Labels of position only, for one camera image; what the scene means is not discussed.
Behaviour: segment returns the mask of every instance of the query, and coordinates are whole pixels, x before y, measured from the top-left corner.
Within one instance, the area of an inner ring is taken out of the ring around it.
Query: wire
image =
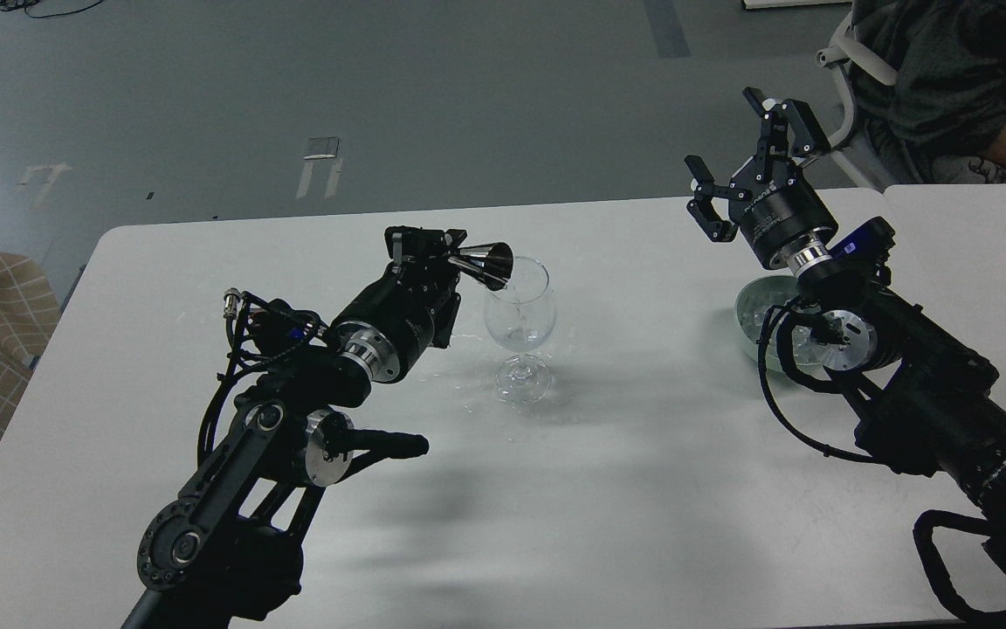
[[[786,419],[786,415],[783,415],[783,410],[779,409],[779,405],[775,402],[775,395],[771,392],[771,382],[767,379],[767,347],[771,345],[771,338],[775,335],[775,329],[778,327],[779,323],[794,310],[794,306],[798,303],[798,300],[802,299],[796,297],[791,299],[786,303],[786,306],[771,306],[767,309],[767,317],[764,320],[763,329],[760,330],[759,334],[759,385],[764,389],[764,400],[767,401],[767,407],[771,408],[771,413],[775,414],[775,419],[778,419],[780,425],[783,425],[787,431],[795,435],[798,441],[802,441],[806,446],[813,447],[814,450],[818,450],[819,453],[825,455],[825,457],[835,457],[838,459],[844,459],[846,461],[853,461],[855,463],[876,463],[877,465],[882,465],[881,461],[869,457],[866,454],[850,453],[847,450],[841,450],[839,447],[832,447],[827,445],[827,443],[822,443],[821,441],[806,437],[802,431],[796,429],[789,421]]]
[[[37,3],[40,3],[40,0],[0,0],[0,11],[9,13],[17,11],[17,9],[32,7],[33,4]]]
[[[64,11],[63,13],[49,13],[48,15],[45,16],[35,16],[29,12],[29,8],[32,7],[33,4],[36,4],[33,3],[33,4],[25,4],[23,7],[23,12],[25,13],[25,16],[33,17],[33,19],[35,20],[43,20],[45,19],[45,17],[74,16],[76,13],[83,13],[85,11],[91,9],[92,7],[99,7],[99,5],[103,3],[104,0],[96,0],[95,3],[89,4],[88,7],[83,7],[82,9],[76,9],[75,11]]]

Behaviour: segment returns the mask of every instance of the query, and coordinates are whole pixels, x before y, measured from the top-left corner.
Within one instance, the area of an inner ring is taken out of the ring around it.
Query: concrete floor
[[[687,152],[721,175],[753,150],[745,85],[833,118],[814,52],[847,10],[137,0],[49,20],[0,12],[0,251],[39,262],[62,299],[100,235],[125,223],[686,195]],[[297,198],[311,136],[341,139],[330,198],[328,161]],[[70,170],[41,168],[56,164]],[[810,171],[815,186],[850,186],[828,161]]]

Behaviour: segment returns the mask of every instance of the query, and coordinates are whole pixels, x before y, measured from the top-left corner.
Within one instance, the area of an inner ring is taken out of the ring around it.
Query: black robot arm
[[[302,541],[325,488],[383,459],[430,450],[422,435],[356,430],[333,407],[358,407],[372,381],[398,381],[427,347],[447,347],[460,274],[499,290],[510,279],[511,250],[503,243],[460,249],[465,234],[458,229],[390,227],[386,235],[390,266],[331,326],[282,300],[224,294],[227,370],[204,414],[195,473],[137,547],[147,592],[124,628],[216,628],[233,617],[267,618],[301,590]],[[255,350],[244,349],[247,342]],[[235,397],[235,417],[215,443],[228,391],[255,373],[259,380]],[[260,479],[275,485],[243,516]],[[273,524],[299,489],[290,524]]]
[[[930,540],[936,526],[985,534],[986,553],[1006,574],[1006,412],[990,400],[998,372],[927,318],[921,307],[890,290],[886,262],[894,230],[885,220],[870,220],[828,248],[837,223],[803,177],[803,164],[793,160],[822,150],[824,136],[810,108],[784,101],[766,110],[758,91],[744,95],[763,120],[758,150],[727,189],[715,186],[699,156],[687,156],[698,180],[688,209],[710,240],[738,229],[764,268],[786,267],[798,278],[802,297],[772,308],[760,335],[760,382],[768,404],[787,430],[827,457],[881,463],[895,473],[949,474],[981,508],[983,519],[938,511],[918,518],[915,539],[927,577],[959,618],[1006,622],[1006,613],[981,613],[957,597]],[[795,121],[800,121],[798,146],[788,149],[788,124]],[[701,210],[711,210],[714,195],[729,202],[730,226],[718,222],[715,211]],[[818,314],[798,312],[798,301]],[[811,328],[815,341],[831,347],[824,361],[827,380],[796,366],[791,331],[798,326]],[[766,347],[772,339],[778,339],[779,361],[792,379],[821,394],[840,394],[850,404],[859,419],[856,446],[866,455],[815,442],[787,421],[767,378]],[[885,386],[865,375],[895,362]]]

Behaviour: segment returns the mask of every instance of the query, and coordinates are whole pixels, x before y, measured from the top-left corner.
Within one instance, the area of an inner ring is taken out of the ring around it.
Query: black cable
[[[23,12],[25,13],[25,16],[27,16],[27,17],[33,17],[33,19],[35,19],[35,20],[43,20],[43,19],[45,19],[45,17],[74,16],[76,13],[83,13],[85,11],[91,9],[92,7],[99,7],[99,5],[103,4],[103,3],[104,3],[104,0],[96,0],[95,3],[89,4],[88,7],[83,7],[82,9],[76,9],[75,11],[66,11],[66,12],[63,12],[63,13],[49,13],[47,16],[35,16],[35,15],[32,15],[32,13],[29,12],[29,8],[32,7],[33,4],[36,4],[36,3],[33,3],[33,4],[25,4],[24,7],[23,7]]]
[[[0,11],[9,13],[17,11],[17,9],[32,7],[33,4],[37,3],[40,3],[40,0],[0,0]]]
[[[927,581],[930,582],[930,589],[934,591],[938,602],[946,608],[947,612],[961,618],[973,626],[988,626],[991,628],[1003,628],[1006,626],[1006,610],[1002,612],[982,612],[968,604],[957,593],[953,579],[950,577],[950,570],[946,568],[946,562],[938,552],[938,546],[934,542],[934,530],[936,528],[949,528],[951,530],[961,530],[963,533],[982,534],[990,537],[996,530],[988,520],[970,516],[963,516],[961,513],[950,513],[950,511],[929,510],[919,514],[914,522],[914,546],[918,552],[918,559],[923,562],[923,570],[926,573]]]
[[[284,349],[279,354],[271,355],[269,358],[265,358],[260,354],[252,354],[242,349],[243,342],[255,338],[254,335],[246,334],[247,322],[248,318],[250,318],[252,302],[256,306],[268,306],[266,302],[255,297],[255,295],[243,294],[242,306],[240,306],[239,312],[235,317],[234,329],[230,325],[224,326],[227,330],[228,342],[230,342],[231,347],[231,350],[228,351],[228,366],[224,373],[218,375],[220,386],[215,389],[215,395],[213,395],[211,402],[208,403],[207,409],[204,410],[203,418],[200,419],[200,433],[196,436],[197,466],[202,465],[208,456],[212,454],[212,449],[215,446],[215,430],[219,426],[219,415],[223,411],[223,403],[227,401],[227,395],[230,394],[232,388],[235,388],[235,383],[238,383],[240,379],[247,377],[249,374],[268,370],[276,362],[283,361],[288,355],[301,349],[301,347],[307,346],[311,340],[316,338],[316,333],[320,329],[319,317],[315,317],[314,314],[301,314],[311,325],[308,326],[307,333],[297,340],[294,345],[287,347],[287,349]],[[246,363],[243,360],[244,357],[256,357],[260,361],[250,365],[250,363]],[[236,371],[235,368],[240,365],[242,366],[241,369]]]
[[[856,454],[850,453],[847,450],[841,450],[839,447],[832,447],[827,445],[827,443],[822,443],[821,441],[811,439],[806,437],[802,431],[796,429],[789,421],[786,419],[786,415],[783,415],[783,410],[779,409],[779,405],[775,402],[775,395],[771,392],[771,382],[767,379],[767,348],[771,345],[771,336],[775,334],[775,329],[778,327],[779,323],[783,321],[783,318],[787,316],[800,297],[791,299],[786,303],[786,306],[771,306],[767,309],[767,318],[764,320],[764,326],[760,329],[759,333],[759,385],[764,389],[764,400],[767,401],[767,407],[771,408],[771,413],[775,414],[775,419],[778,419],[780,425],[783,425],[787,431],[795,435],[798,441],[802,441],[806,446],[813,447],[814,450],[818,450],[819,453],[825,455],[825,457],[835,457],[838,459],[844,459],[846,461],[853,461],[855,463],[876,463],[877,465],[882,465],[881,461],[869,457],[866,454]]]

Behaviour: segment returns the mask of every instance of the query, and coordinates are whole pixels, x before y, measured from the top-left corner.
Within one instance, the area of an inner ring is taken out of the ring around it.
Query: white table
[[[888,214],[869,190],[827,190],[850,229]],[[745,243],[708,243],[685,199],[562,203],[124,227],[93,256],[0,446],[0,628],[117,626],[143,591],[135,549],[193,470],[223,367],[221,295],[235,286],[331,320],[387,263],[382,230],[463,227],[550,269],[556,381],[528,411],[493,399],[507,356],[465,279],[453,345],[376,385],[358,427],[427,435],[325,494],[303,593],[263,626],[800,626],[948,618],[910,525],[973,513],[950,479],[826,460],[772,419],[731,304],[764,274]],[[956,210],[979,215],[975,209]],[[889,215],[896,222],[906,211]],[[906,288],[936,232],[901,234]],[[963,224],[1006,251],[993,220]],[[947,252],[970,266],[973,252]],[[999,308],[989,290],[979,310]],[[963,312],[946,312],[961,333]],[[1006,307],[1003,317],[1006,321]],[[975,347],[1006,330],[981,331]],[[1002,369],[1006,345],[986,354]],[[849,446],[842,400],[778,382],[810,433]],[[1006,388],[996,399],[1006,407]],[[976,545],[940,539],[970,601],[1006,606]],[[247,626],[236,620],[232,626]]]

